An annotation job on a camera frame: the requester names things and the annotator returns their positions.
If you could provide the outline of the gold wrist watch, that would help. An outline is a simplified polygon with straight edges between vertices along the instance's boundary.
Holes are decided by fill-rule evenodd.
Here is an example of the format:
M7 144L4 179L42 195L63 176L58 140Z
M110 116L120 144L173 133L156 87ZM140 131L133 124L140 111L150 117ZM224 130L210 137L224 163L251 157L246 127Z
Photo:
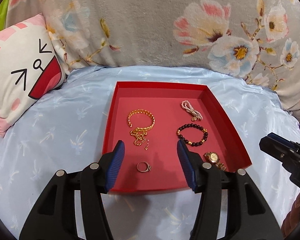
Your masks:
M226 171L226 166L220 161L219 155L216 152L206 152L204 157L221 171Z

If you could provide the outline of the red shallow tray box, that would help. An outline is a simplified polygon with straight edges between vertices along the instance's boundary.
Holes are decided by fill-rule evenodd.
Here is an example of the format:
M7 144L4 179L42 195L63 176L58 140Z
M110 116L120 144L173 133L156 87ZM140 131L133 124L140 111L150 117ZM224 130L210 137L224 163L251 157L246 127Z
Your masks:
M198 124L208 132L207 141L192 146L191 151L200 156L216 152L229 172L251 165L233 123L206 85L119 81L103 143L104 153L112 151L119 140L125 144L125 156L113 192L138 194L187 187L177 155L177 129L191 122L191 115L181 107L185 100L202 114ZM154 115L152 129L139 131L128 127L127 116L136 109Z

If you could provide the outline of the light blue satin sheet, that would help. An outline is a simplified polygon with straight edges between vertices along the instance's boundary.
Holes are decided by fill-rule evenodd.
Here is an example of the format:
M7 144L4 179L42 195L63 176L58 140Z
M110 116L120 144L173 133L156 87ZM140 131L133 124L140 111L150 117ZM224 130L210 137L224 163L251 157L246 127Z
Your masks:
M0 219L18 237L40 193L59 169L82 170L101 154L117 81L207 85L237 129L250 157L248 174L281 223L300 190L259 140L274 132L300 143L298 121L270 90L203 68L88 67L37 101L0 138Z

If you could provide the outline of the gold twisted bangle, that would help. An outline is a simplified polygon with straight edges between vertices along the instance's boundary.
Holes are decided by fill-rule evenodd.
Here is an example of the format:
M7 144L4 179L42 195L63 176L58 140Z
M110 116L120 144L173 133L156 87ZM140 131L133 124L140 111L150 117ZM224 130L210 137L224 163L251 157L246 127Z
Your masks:
M132 110L127 116L127 125L139 131L149 131L154 127L154 115L144 109Z

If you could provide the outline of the white pink bunny pillow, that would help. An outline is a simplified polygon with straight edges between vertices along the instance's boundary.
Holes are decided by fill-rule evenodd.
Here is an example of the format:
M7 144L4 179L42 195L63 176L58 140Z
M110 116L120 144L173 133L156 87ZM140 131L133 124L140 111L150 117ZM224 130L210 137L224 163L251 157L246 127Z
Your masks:
M0 136L64 80L42 14L0 31Z

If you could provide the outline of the grey floral blanket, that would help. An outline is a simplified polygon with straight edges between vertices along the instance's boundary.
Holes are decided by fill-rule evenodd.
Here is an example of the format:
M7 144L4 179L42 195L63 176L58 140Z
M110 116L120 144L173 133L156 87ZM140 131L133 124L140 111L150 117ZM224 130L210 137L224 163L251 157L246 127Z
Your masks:
M67 72L205 67L274 90L300 121L298 0L9 0L6 25L36 14Z

